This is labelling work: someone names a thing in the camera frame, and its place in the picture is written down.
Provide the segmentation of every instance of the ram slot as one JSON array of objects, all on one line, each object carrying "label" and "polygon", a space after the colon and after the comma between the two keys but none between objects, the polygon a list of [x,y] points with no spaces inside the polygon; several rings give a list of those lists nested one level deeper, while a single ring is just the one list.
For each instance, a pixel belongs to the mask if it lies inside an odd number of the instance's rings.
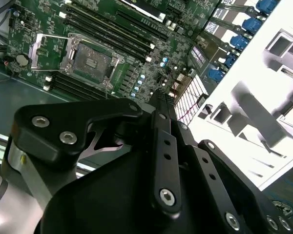
[{"label": "ram slot", "polygon": [[164,41],[167,41],[168,40],[168,36],[166,36],[165,34],[159,32],[158,30],[154,29],[154,28],[151,28],[150,26],[138,21],[136,18],[130,16],[129,14],[121,11],[121,10],[118,10],[117,11],[117,15],[119,15],[120,17],[126,19],[127,21],[135,24],[136,26],[138,26],[139,28],[149,32],[151,35],[159,38],[159,39],[162,39]]},{"label": "ram slot", "polygon": [[86,101],[86,100],[97,100],[97,98],[89,97],[88,95],[85,95],[79,91],[76,91],[75,89],[62,85],[60,83],[55,83],[53,90],[56,90],[62,94],[68,95],[71,98],[77,99],[79,101]]},{"label": "ram slot", "polygon": [[100,23],[101,25],[105,25],[109,30],[115,31],[116,33],[120,33],[123,36],[127,37],[128,39],[132,40],[133,42],[136,42],[137,44],[141,46],[150,47],[151,44],[154,44],[152,41],[130,31],[126,27],[122,26],[121,24],[114,22],[107,17],[104,17],[103,15],[100,15],[93,10],[90,10],[89,8],[80,4],[79,2],[76,2],[75,0],[72,1],[71,7],[68,7],[67,11],[70,11],[72,8],[74,8],[75,10],[81,11],[84,14],[88,14],[89,16],[92,17],[92,20],[97,20],[98,23]]},{"label": "ram slot", "polygon": [[75,78],[69,77],[62,73],[55,73],[53,75],[55,82],[54,88],[66,89],[67,92],[75,93],[77,96],[89,97],[92,99],[108,99],[115,98],[111,94],[107,94],[97,88],[91,87]]},{"label": "ram slot", "polygon": [[114,33],[113,31],[110,31],[109,29],[106,29],[102,27],[101,25],[97,24],[96,22],[90,21],[90,19],[80,16],[76,13],[70,13],[69,17],[73,19],[74,21],[78,22],[80,25],[84,24],[89,28],[92,28],[93,30],[96,30],[97,32],[105,34],[107,37],[110,37],[111,39],[118,41],[119,43],[122,43],[126,45],[127,47],[130,47],[131,49],[137,51],[138,53],[142,53],[145,55],[148,55],[151,49],[149,47],[142,47],[137,45],[134,42],[131,42],[130,40],[127,40],[126,38],[123,38],[119,34]]},{"label": "ram slot", "polygon": [[116,40],[113,40],[110,37],[102,34],[100,31],[96,31],[95,29],[93,29],[91,27],[87,27],[84,24],[80,24],[79,22],[71,20],[71,19],[67,20],[67,24],[76,28],[81,33],[88,35],[89,37],[96,38],[101,43],[106,43],[106,44],[110,45],[112,48],[117,48],[118,50],[123,51],[126,54],[131,55],[140,61],[143,61],[146,59],[145,56],[143,56],[140,52],[134,51],[133,49],[124,45],[122,42],[118,42]]}]

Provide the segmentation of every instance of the screw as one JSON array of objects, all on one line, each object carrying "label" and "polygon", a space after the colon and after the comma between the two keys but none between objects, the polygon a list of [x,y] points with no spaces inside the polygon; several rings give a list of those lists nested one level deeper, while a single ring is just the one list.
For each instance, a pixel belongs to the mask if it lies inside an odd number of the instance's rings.
[{"label": "screw", "polygon": [[278,225],[270,216],[267,216],[267,221],[273,229],[278,230]]},{"label": "screw", "polygon": [[279,220],[280,220],[282,226],[283,226],[286,230],[288,230],[288,231],[291,230],[291,227],[289,226],[289,224],[287,223],[287,221],[285,221],[284,218],[282,218],[282,217],[279,216]]},{"label": "screw", "polygon": [[185,125],[184,123],[181,123],[181,122],[179,124],[182,127],[182,129],[188,130],[188,126],[187,125]]},{"label": "screw", "polygon": [[226,212],[226,220],[233,229],[240,230],[240,224],[233,214]]},{"label": "screw", "polygon": [[166,119],[166,116],[163,115],[163,114],[159,114],[159,116],[160,116],[161,118],[163,118],[163,119]]},{"label": "screw", "polygon": [[131,110],[134,110],[134,111],[137,111],[138,110],[138,108],[135,107],[135,106],[133,106],[133,105],[130,105],[129,107],[131,108]]},{"label": "screw", "polygon": [[175,204],[175,196],[168,189],[162,189],[160,191],[160,197],[167,206],[173,206]]},{"label": "screw", "polygon": [[43,117],[43,116],[33,117],[31,122],[33,123],[33,125],[35,125],[36,127],[39,127],[39,128],[45,128],[45,127],[49,126],[49,124],[50,124],[50,121],[46,117]]},{"label": "screw", "polygon": [[60,134],[60,140],[64,144],[73,145],[77,142],[77,136],[72,132],[62,132]]},{"label": "screw", "polygon": [[215,146],[212,143],[208,142],[207,145],[209,145],[212,150],[215,149]]},{"label": "screw", "polygon": [[18,11],[14,11],[14,12],[13,12],[13,15],[14,15],[15,17],[19,17],[19,16],[20,16],[20,13],[19,13]]}]

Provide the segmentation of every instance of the pcie slot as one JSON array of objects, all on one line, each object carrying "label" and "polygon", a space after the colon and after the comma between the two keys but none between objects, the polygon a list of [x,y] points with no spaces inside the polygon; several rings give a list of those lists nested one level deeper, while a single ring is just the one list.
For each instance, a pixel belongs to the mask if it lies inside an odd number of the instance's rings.
[{"label": "pcie slot", "polygon": [[149,27],[148,25],[138,21],[137,19],[135,19],[134,17],[128,15],[127,13],[121,11],[121,10],[118,10],[117,11],[117,15],[121,16],[122,18],[128,20],[129,22],[137,25],[138,27],[140,27],[141,29],[149,32],[150,34],[152,34],[153,36],[159,38],[159,39],[162,39],[164,41],[168,40],[168,36],[166,36],[165,34],[157,31],[156,29],[154,28],[151,28]]}]

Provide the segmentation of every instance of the blue connector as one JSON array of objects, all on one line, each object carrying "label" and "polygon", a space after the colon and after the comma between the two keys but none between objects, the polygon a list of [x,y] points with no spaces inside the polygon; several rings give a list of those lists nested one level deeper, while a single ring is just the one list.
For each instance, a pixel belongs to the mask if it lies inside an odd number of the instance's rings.
[{"label": "blue connector", "polygon": [[260,27],[263,25],[263,22],[256,18],[249,18],[246,19],[243,24],[242,28],[249,31],[250,33],[257,33]]},{"label": "blue connector", "polygon": [[243,51],[249,42],[250,40],[242,35],[232,37],[230,40],[230,44],[233,45],[239,51]]},{"label": "blue connector", "polygon": [[261,0],[256,4],[256,8],[267,15],[269,15],[277,6],[278,1],[276,0]]},{"label": "blue connector", "polygon": [[223,73],[220,70],[210,69],[209,71],[209,78],[211,78],[212,80],[216,82],[221,82],[224,76],[225,76],[225,73]]},{"label": "blue connector", "polygon": [[236,55],[229,54],[226,58],[226,61],[224,62],[224,65],[228,68],[231,68],[232,65],[235,63],[236,59]]}]

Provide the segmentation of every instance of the motherboard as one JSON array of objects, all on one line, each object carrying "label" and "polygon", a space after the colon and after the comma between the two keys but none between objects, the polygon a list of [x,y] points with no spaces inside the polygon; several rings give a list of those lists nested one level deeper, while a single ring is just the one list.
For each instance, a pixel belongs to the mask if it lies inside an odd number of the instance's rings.
[{"label": "motherboard", "polygon": [[219,1],[17,0],[8,67],[66,100],[178,98]]}]

